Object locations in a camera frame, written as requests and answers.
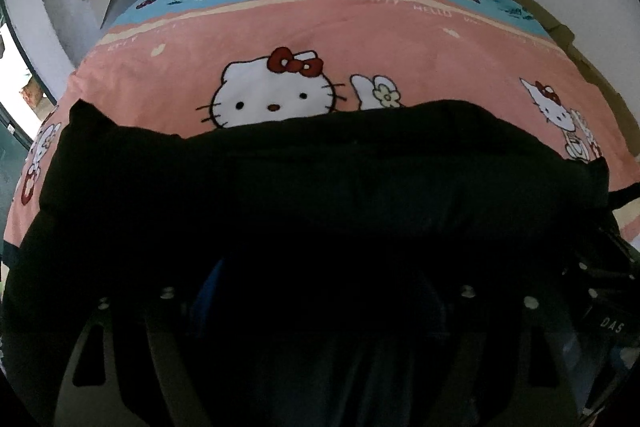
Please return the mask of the pink striped cartoon bed blanket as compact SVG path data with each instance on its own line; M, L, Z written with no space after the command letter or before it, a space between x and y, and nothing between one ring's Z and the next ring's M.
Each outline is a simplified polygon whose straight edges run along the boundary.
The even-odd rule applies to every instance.
M191 138L240 124L457 98L561 155L639 178L601 91L514 0L138 0L43 121L4 230L22 243L70 108Z

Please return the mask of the large black garment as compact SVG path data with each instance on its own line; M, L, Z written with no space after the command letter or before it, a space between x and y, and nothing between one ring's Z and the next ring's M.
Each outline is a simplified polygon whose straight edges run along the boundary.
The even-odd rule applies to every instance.
M639 257L611 163L463 101L194 138L77 102L3 300L8 426L114 357L150 426L639 421Z

